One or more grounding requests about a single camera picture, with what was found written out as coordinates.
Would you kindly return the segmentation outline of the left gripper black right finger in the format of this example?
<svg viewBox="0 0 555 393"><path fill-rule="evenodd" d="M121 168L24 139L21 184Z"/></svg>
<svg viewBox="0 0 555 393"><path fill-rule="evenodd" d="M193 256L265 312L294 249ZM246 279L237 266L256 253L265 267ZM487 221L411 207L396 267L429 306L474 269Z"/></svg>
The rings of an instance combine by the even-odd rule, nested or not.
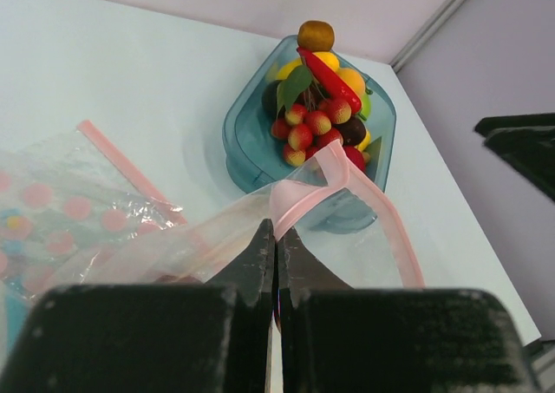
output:
<svg viewBox="0 0 555 393"><path fill-rule="evenodd" d="M276 245L287 392L538 392L513 321L492 294L354 289L295 231Z"/></svg>

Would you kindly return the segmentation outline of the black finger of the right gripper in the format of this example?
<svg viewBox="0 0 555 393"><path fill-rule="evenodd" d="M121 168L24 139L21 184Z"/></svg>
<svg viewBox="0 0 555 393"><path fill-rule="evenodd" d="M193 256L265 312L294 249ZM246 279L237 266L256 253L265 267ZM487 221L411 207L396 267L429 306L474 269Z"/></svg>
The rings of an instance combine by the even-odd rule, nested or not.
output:
<svg viewBox="0 0 555 393"><path fill-rule="evenodd" d="M488 148L554 199L554 114L486 117L474 127Z"/></svg>

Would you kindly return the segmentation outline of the red strawberry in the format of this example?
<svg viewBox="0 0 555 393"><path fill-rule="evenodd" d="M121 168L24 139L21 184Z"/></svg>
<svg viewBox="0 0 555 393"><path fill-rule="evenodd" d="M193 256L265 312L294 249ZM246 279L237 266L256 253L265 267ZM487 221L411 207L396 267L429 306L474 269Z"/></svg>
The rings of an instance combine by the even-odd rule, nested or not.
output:
<svg viewBox="0 0 555 393"><path fill-rule="evenodd" d="M356 147L344 146L343 151L348 159L362 172L365 172L366 163L362 152Z"/></svg>

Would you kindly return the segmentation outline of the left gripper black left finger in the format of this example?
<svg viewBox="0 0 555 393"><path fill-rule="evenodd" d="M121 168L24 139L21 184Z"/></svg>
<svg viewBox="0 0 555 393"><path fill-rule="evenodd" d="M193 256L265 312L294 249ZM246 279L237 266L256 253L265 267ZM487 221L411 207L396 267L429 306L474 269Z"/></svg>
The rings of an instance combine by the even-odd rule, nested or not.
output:
<svg viewBox="0 0 555 393"><path fill-rule="evenodd" d="M32 308L4 392L266 392L276 240L265 219L205 284L71 285Z"/></svg>

